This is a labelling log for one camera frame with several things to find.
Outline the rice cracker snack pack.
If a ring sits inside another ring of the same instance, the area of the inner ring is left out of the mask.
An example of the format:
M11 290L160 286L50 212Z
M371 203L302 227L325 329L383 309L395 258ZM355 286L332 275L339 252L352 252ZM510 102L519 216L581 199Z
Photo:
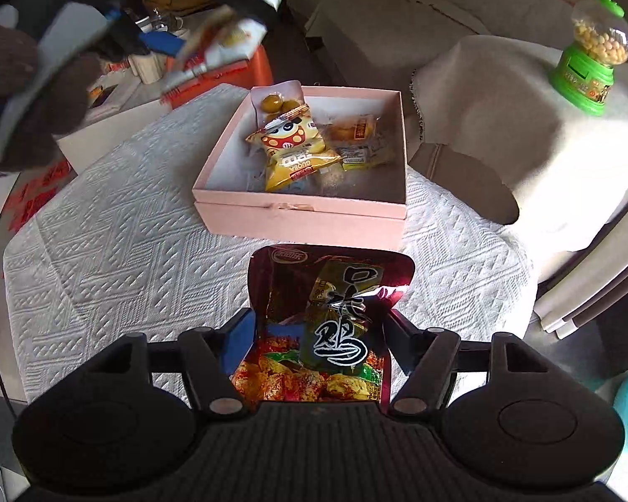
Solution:
M252 59L266 33L265 25L241 18L229 6L212 10L174 57L172 68L163 78L162 94L205 73Z

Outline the red spicy chicken snack bag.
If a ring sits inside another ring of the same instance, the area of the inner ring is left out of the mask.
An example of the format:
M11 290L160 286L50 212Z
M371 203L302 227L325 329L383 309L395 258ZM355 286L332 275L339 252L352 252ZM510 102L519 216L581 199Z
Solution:
M284 243L248 265L254 341L230 379L247 406L390 397L383 322L411 286L395 251Z

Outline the yellow panda snack bag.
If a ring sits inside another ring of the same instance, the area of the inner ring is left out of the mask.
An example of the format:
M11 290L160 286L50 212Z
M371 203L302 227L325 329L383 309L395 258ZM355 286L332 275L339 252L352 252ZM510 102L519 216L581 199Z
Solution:
M268 193L316 174L341 161L324 139L307 104L300 105L254 131L246 142L261 147L266 156L265 190Z

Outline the white cup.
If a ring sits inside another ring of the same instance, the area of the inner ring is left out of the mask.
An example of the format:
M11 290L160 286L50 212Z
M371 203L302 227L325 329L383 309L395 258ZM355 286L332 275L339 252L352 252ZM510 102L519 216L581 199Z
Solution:
M145 85L155 84L165 74L166 57L151 52L147 56L129 56L129 65L140 81Z

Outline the orange plastic child chair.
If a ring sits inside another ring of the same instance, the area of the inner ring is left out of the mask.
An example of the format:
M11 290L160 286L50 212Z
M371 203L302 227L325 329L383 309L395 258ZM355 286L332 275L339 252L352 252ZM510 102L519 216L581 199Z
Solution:
M207 72L177 87L167 87L160 96L160 102L175 109L221 84L250 90L254 86L268 86L272 83L273 74L268 54L264 46L259 46L250 60L241 60L213 72Z

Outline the white low coffee table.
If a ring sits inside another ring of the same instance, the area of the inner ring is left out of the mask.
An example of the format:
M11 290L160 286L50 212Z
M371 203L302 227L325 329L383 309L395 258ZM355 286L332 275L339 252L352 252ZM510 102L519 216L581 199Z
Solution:
M165 57L166 74L172 58ZM155 84L145 85L132 73L128 58L105 65L105 74L90 88L89 109L81 125L57 139L73 170L81 174L115 146L171 111L160 102L164 76Z

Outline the yellow plums clear pack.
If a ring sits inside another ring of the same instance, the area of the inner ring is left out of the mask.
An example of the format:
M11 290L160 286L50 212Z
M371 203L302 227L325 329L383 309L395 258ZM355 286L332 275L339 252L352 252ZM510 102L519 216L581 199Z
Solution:
M260 126L305 103L303 88L298 80L255 86L250 90L250 100Z

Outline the red paper decorations on floor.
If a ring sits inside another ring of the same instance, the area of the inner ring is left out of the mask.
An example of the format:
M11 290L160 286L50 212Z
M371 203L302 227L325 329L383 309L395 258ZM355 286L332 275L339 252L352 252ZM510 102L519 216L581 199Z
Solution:
M16 185L3 207L3 213L8 216L9 230L18 232L76 175L69 161L62 159L50 164L22 185Z

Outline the white textured tablecloth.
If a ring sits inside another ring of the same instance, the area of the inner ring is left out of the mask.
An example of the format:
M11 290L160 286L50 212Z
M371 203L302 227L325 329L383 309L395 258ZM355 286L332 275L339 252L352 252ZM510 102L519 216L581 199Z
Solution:
M128 332L173 340L247 305L256 239L215 236L194 180L245 97L221 85L127 139L76 177L3 255L15 359L35 399ZM403 252L416 271L399 312L465 340L522 336L537 278L509 230L410 171Z

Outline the pink cardboard box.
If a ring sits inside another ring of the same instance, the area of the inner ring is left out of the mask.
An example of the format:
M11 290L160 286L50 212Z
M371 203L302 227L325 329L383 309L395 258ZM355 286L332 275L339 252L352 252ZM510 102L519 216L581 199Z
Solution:
M254 87L193 187L215 235L397 249L407 218L403 98L365 87Z

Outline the small green white snack packet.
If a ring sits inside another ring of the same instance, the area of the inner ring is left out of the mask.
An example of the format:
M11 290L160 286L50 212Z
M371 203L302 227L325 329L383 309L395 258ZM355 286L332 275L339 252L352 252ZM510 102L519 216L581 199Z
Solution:
M394 161L394 152L385 146L340 146L338 153L345 171L372 169Z

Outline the small cake packet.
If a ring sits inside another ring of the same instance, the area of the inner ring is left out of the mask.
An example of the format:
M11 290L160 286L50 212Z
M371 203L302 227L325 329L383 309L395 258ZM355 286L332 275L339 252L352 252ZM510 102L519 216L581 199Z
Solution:
M332 142L338 143L355 143L365 142L370 139L378 124L376 115L350 115L349 117L339 117L332 120L325 131Z

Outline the grey sofa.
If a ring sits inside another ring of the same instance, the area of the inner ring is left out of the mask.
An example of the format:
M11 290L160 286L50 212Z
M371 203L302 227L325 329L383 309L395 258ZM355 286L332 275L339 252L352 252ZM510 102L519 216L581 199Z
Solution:
M407 91L415 69L469 35L563 49L565 0L287 0L330 76L348 86Z

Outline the beige cloth covered side table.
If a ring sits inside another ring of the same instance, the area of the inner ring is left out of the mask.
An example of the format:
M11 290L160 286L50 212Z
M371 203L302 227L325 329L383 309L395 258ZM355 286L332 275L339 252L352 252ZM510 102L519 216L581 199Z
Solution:
M412 77L421 141L490 170L517 204L510 231L547 280L628 204L628 65L603 115L550 85L560 52L475 35Z

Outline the green gumball machine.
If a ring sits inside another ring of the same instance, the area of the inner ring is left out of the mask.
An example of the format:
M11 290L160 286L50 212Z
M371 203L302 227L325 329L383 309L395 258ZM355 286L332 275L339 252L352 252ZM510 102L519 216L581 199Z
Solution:
M628 61L628 22L614 0L582 0L572 11L573 42L563 51L549 83L588 115L603 115L615 68Z

